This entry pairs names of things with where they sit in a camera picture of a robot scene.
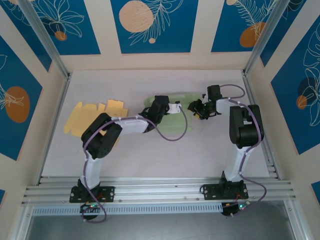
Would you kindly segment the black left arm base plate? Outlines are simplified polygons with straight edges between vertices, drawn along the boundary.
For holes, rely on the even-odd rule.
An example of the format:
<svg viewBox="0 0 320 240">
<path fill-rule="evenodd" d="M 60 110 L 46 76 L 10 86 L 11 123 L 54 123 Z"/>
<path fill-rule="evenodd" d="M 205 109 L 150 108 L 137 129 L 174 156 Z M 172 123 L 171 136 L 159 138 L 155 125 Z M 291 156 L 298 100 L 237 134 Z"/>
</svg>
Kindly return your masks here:
<svg viewBox="0 0 320 240">
<path fill-rule="evenodd" d="M 94 197 L 102 203 L 112 203 L 115 196 L 115 187 L 114 186 L 96 186 L 91 190 Z M 84 185 L 74 186 L 71 189 L 70 203 L 94 203 L 96 202 L 94 198 L 90 195 L 88 190 Z"/>
</svg>

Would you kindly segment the aluminium side rail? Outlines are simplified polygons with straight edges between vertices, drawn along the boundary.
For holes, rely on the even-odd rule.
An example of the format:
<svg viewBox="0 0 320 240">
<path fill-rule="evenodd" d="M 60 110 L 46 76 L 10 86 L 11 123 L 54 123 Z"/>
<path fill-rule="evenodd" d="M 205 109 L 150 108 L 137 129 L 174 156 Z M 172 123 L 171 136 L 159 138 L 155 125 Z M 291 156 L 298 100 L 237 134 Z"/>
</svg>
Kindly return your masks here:
<svg viewBox="0 0 320 240">
<path fill-rule="evenodd" d="M 43 156 L 42 156 L 42 159 L 41 159 L 41 162 L 40 162 L 40 167 L 39 167 L 38 172 L 37 172 L 37 178 L 34 181 L 36 186 L 40 184 L 40 181 L 41 181 L 41 178 L 42 178 L 43 169 L 44 169 L 44 166 L 45 166 L 45 163 L 46 163 L 46 159 L 47 159 L 47 156 L 48 156 L 48 153 L 49 153 L 49 150 L 50 150 L 50 146 L 51 146 L 51 143 L 52 143 L 52 139 L 53 139 L 53 136 L 54 136 L 57 124 L 58 124 L 60 113 L 61 113 L 64 101 L 65 101 L 65 98 L 66 98 L 66 95 L 67 95 L 67 92 L 68 92 L 68 88 L 69 88 L 69 85 L 70 85 L 71 77 L 72 77 L 72 74 L 70 73 L 68 75 L 68 78 L 66 79 L 64 85 L 63 85 L 62 92 L 61 92 L 61 94 L 59 96 L 58 105 L 57 105 L 57 108 L 56 108 L 56 110 L 54 112 L 53 122 L 52 122 L 51 127 L 50 127 L 49 136 L 48 136 L 48 138 L 46 140 L 44 153 L 43 153 Z"/>
<path fill-rule="evenodd" d="M 254 89 L 253 89 L 251 82 L 250 82 L 250 80 L 244 70 L 241 70 L 241 75 L 242 75 L 242 80 L 243 80 L 243 83 L 245 86 L 245 90 L 246 90 L 246 94 L 248 96 L 249 102 L 251 104 L 258 105 L 258 101 L 257 101 L 256 95 L 254 93 Z M 263 155 L 264 155 L 264 158 L 266 161 L 269 175 L 271 178 L 281 180 L 281 176 L 279 175 L 279 171 L 277 169 L 277 164 L 275 163 L 274 154 L 272 152 L 272 149 L 271 149 L 271 146 L 269 143 L 269 139 L 267 137 L 266 128 L 263 127 L 263 129 L 264 129 L 264 138 L 263 138 L 262 143 L 260 145 L 261 145 L 262 152 L 263 152 Z"/>
</svg>

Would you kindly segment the aluminium mounting rail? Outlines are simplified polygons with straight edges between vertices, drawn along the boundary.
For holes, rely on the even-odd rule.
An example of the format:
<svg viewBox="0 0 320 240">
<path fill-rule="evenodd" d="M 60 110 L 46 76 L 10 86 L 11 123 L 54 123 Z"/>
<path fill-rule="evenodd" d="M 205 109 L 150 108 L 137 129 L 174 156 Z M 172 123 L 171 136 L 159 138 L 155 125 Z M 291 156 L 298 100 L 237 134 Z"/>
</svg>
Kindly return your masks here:
<svg viewBox="0 0 320 240">
<path fill-rule="evenodd" d="M 24 206 L 67 205 L 77 177 L 42 177 L 39 185 L 26 187 L 22 198 Z M 273 177 L 258 177 L 246 183 L 249 199 L 258 200 L 265 195 L 266 201 L 295 200 L 291 182 Z M 102 177 L 102 186 L 115 187 L 115 204 L 173 204 L 203 202 L 200 187 L 217 184 L 217 177 Z"/>
</svg>

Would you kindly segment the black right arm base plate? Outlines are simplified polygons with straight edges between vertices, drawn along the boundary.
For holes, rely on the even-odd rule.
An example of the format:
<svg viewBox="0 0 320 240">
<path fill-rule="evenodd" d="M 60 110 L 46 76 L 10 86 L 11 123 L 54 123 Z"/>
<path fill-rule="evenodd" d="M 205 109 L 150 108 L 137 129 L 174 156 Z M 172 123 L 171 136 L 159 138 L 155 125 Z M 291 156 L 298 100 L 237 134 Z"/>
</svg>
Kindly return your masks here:
<svg viewBox="0 0 320 240">
<path fill-rule="evenodd" d="M 199 191 L 205 200 L 239 200 L 248 199 L 248 192 L 244 192 L 243 186 L 220 186 L 219 184 L 204 184 Z"/>
</svg>

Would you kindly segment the small electronics board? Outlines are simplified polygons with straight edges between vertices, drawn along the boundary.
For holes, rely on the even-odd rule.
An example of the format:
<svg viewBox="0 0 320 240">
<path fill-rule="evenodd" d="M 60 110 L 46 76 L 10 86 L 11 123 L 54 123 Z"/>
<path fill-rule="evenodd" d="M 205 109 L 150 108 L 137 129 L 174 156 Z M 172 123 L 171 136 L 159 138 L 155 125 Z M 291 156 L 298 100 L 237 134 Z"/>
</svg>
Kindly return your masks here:
<svg viewBox="0 0 320 240">
<path fill-rule="evenodd" d="M 249 201 L 243 202 L 230 202 L 230 203 L 222 203 L 222 215 L 226 217 L 233 216 L 245 208 L 247 208 L 251 203 Z"/>
<path fill-rule="evenodd" d="M 84 203 L 80 206 L 79 212 L 81 214 L 93 214 L 93 213 L 100 213 L 101 208 L 98 204 L 87 204 Z"/>
</svg>

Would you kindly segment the aluminium frame post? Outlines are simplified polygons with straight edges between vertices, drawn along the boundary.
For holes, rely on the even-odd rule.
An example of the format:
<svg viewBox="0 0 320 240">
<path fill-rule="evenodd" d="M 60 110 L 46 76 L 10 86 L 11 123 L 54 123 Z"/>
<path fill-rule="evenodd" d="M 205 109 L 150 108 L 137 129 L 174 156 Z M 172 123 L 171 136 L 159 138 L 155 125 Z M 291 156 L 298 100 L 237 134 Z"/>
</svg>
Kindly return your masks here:
<svg viewBox="0 0 320 240">
<path fill-rule="evenodd" d="M 37 35 L 37 38 L 40 40 L 44 49 L 48 53 L 56 68 L 58 69 L 59 73 L 66 81 L 68 81 L 70 72 L 67 70 L 65 64 L 63 63 L 56 46 L 54 45 L 50 35 L 48 34 L 45 26 L 43 25 L 41 19 L 36 13 L 34 7 L 28 0 L 16 1 L 25 18 L 27 19 L 28 23 Z"/>
<path fill-rule="evenodd" d="M 274 29 L 276 28 L 279 20 L 282 17 L 283 12 L 288 6 L 290 0 L 277 0 L 274 9 L 270 13 L 270 16 L 258 38 L 251 55 L 243 68 L 243 75 L 247 77 L 253 69 L 256 61 L 260 57 L 263 49 L 265 48 L 268 40 L 270 39 Z"/>
</svg>

